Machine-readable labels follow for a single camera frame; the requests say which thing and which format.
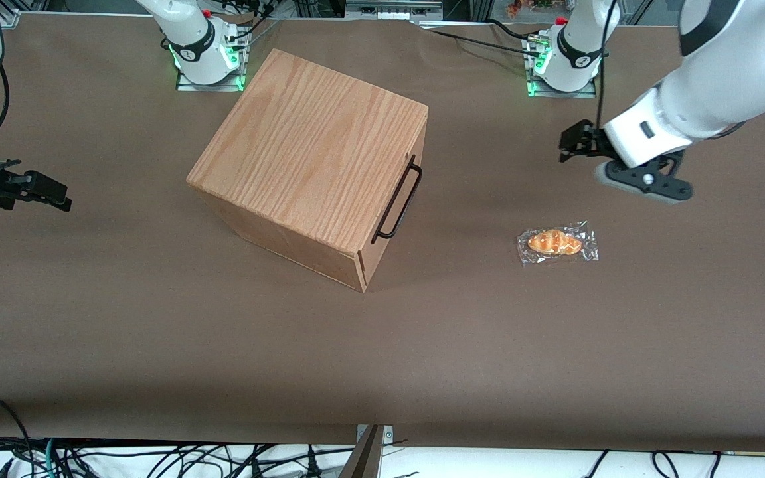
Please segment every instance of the packaged bread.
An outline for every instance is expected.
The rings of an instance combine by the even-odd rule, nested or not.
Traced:
[[[579,253],[583,248],[583,242],[559,229],[540,232],[528,239],[527,245],[537,253],[543,254],[571,255]]]
[[[598,260],[598,242],[587,221],[523,231],[518,249],[525,265]]]

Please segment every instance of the brown table surface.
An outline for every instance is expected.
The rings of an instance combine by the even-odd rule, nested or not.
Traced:
[[[528,98],[516,54],[280,22],[251,72],[280,48],[430,107],[425,179],[361,294],[188,188],[237,94],[174,91],[160,39],[142,17],[5,34],[0,155],[73,199],[0,212],[0,397],[31,434],[321,443],[386,423],[412,445],[765,449],[765,115],[692,148],[695,198],[665,206],[599,185],[599,159],[558,163],[595,102]],[[679,63],[671,28],[610,50],[607,118]],[[516,235],[578,220],[599,262],[521,266]]]

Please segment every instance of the metal bracket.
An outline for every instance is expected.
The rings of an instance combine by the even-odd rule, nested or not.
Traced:
[[[356,426],[356,443],[361,441],[362,434],[365,432],[367,428],[368,426]],[[382,444],[391,445],[392,443],[394,443],[394,426],[383,426],[382,427]]]
[[[535,70],[543,67],[543,64],[551,51],[549,31],[540,30],[539,33],[531,35],[526,40],[521,40],[521,48],[528,52],[537,52],[538,57],[523,54],[525,58],[525,74],[527,76],[527,95],[542,96],[546,98],[595,98],[595,81],[589,79],[582,90],[568,93],[565,91],[556,91],[551,88],[545,80],[535,73]]]

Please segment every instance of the black handle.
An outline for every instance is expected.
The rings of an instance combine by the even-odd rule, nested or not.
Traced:
[[[409,175],[410,170],[414,170],[418,173],[417,178],[415,178],[415,185],[412,186],[412,191],[409,191],[409,197],[406,198],[406,204],[403,205],[403,210],[400,211],[400,216],[397,217],[397,222],[394,223],[394,227],[392,227],[390,232],[383,232],[383,224],[385,224],[385,220],[388,218],[388,213],[391,212],[392,206],[394,206],[394,201],[397,200],[397,196],[400,194],[400,188],[403,187],[403,182],[406,181],[406,176]],[[379,226],[377,226],[377,231],[374,232],[373,238],[371,238],[371,244],[377,241],[377,237],[382,237],[383,239],[391,239],[394,237],[395,234],[397,234],[397,230],[400,229],[400,223],[403,222],[403,216],[406,214],[406,209],[409,208],[409,203],[412,202],[412,197],[415,196],[415,191],[418,189],[418,184],[421,183],[421,176],[423,175],[423,171],[420,166],[415,164],[415,155],[413,154],[411,158],[409,158],[409,164],[406,166],[406,171],[403,172],[403,175],[400,176],[400,182],[397,183],[397,188],[394,189],[394,194],[391,196],[391,200],[388,202],[388,206],[385,208],[385,212],[382,213],[382,220],[380,220]]]

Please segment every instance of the wood grain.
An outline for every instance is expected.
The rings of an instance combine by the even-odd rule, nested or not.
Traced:
[[[188,182],[355,255],[427,114],[416,101],[274,49]]]

